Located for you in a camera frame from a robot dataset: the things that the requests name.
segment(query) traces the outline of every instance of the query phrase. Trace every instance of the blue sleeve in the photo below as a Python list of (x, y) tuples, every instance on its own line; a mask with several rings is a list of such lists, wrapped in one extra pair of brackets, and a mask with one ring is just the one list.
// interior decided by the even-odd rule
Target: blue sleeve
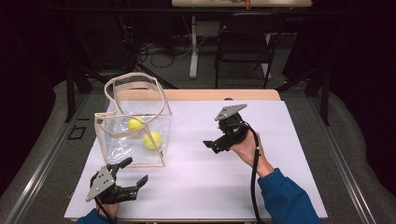
[(85, 216), (81, 217), (76, 221), (77, 224), (108, 224), (108, 220), (106, 217), (99, 216), (98, 212), (95, 208), (91, 210), (91, 212)]
[(308, 194), (278, 168), (259, 178), (265, 208), (276, 224), (322, 223)]

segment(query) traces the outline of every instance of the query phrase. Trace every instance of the clear plastic bag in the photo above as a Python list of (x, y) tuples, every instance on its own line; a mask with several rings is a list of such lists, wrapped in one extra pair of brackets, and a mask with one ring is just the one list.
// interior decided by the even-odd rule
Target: clear plastic bag
[(95, 113), (94, 123), (105, 163), (132, 157), (129, 167), (165, 166), (172, 111), (157, 79), (144, 73), (115, 77), (105, 95), (109, 108)]

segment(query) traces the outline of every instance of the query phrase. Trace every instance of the table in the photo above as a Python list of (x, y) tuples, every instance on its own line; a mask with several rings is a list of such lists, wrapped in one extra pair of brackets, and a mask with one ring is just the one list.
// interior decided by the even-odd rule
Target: table
[[(262, 134), (268, 160), (307, 191), (320, 218), (327, 217), (289, 112), (276, 91), (165, 90), (165, 94), (173, 111), (165, 166), (127, 168), (118, 172), (117, 184), (123, 187), (132, 186), (148, 175), (148, 183), (139, 191), (137, 200), (122, 203), (120, 220), (254, 221), (249, 192), (250, 167), (233, 152), (215, 154), (202, 142), (221, 136), (214, 117), (224, 105), (242, 103), (246, 103), (247, 108), (240, 114), (246, 121), (254, 121), (250, 125)], [(224, 101), (225, 98), (233, 98), (233, 101)], [(77, 219), (94, 207), (94, 202), (86, 203), (85, 197), (90, 178), (103, 163), (95, 141), (64, 215), (66, 218)], [(261, 217), (269, 219), (258, 186), (256, 195)]]
[[(251, 7), (311, 7), (311, 0), (250, 0)], [(172, 0), (173, 7), (245, 7), (243, 2), (233, 3), (230, 0)], [(191, 22), (191, 67), (190, 78), (197, 77), (198, 49), (197, 49), (197, 21), (192, 16)], [(262, 64), (265, 74), (268, 65)]]

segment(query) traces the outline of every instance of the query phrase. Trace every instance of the ball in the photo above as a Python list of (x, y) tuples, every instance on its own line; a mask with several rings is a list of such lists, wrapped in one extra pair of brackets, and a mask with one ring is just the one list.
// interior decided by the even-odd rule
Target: ball
[[(163, 137), (158, 132), (150, 132), (150, 133), (151, 133), (152, 138), (155, 141), (155, 145), (158, 148), (160, 148), (161, 145), (163, 144)], [(143, 143), (145, 144), (145, 147), (147, 149), (150, 149), (150, 150), (154, 150), (155, 149), (154, 144), (151, 142), (151, 140), (149, 139), (149, 136), (147, 134), (145, 134), (145, 136), (143, 137)]]
[(139, 130), (143, 128), (143, 122), (144, 120), (140, 117), (136, 117), (135, 119), (130, 119), (128, 121), (127, 127), (129, 130)]

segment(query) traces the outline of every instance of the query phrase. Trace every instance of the dark background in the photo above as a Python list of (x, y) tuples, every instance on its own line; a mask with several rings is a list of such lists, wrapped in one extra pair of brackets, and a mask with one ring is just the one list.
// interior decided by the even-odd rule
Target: dark background
[[(68, 3), (87, 4), (83, 1)], [(95, 3), (106, 4), (106, 1)], [(135, 3), (139, 7), (171, 6), (170, 0)], [(352, 3), (316, 0), (312, 9), (344, 10)], [(115, 26), (116, 20), (101, 23), (102, 28), (108, 27), (108, 33), (95, 34), (90, 20), (75, 17), (73, 20), (78, 24), (75, 29), (83, 34), (76, 36), (76, 30), (70, 28), (69, 21), (55, 20), (34, 1), (1, 0), (0, 4), (0, 69), (6, 80), (1, 89), (1, 117), (6, 121), (3, 123), (2, 142), (5, 144), (1, 147), (3, 159), (0, 163), (2, 194), (40, 135), (54, 105), (52, 89), (65, 80), (71, 63), (122, 69), (128, 65), (130, 55), (119, 40), (123, 36), (121, 32), (117, 33), (120, 27)], [(392, 12), (396, 8), (386, 1), (360, 1), (359, 4), (368, 6), (369, 10), (357, 15), (359, 22), (354, 24), (351, 36), (346, 36), (345, 47), (332, 62), (331, 91), (345, 102), (359, 123), (367, 146), (367, 161), (379, 181), (396, 195), (396, 122), (392, 111), (396, 81), (396, 16)], [(152, 17), (142, 22), (145, 22), (143, 27), (148, 28), (143, 30), (148, 37), (164, 46), (172, 46), (171, 36), (179, 32), (180, 21), (175, 17)], [(342, 21), (306, 20), (284, 75), (296, 78), (322, 63), (342, 24)], [(87, 55), (84, 49), (92, 44), (100, 45), (103, 39), (109, 38), (113, 44), (106, 47), (112, 48), (117, 58), (108, 58), (107, 54), (107, 58), (98, 57), (102, 61), (93, 61), (93, 56), (106, 50), (98, 48), (92, 56)]]

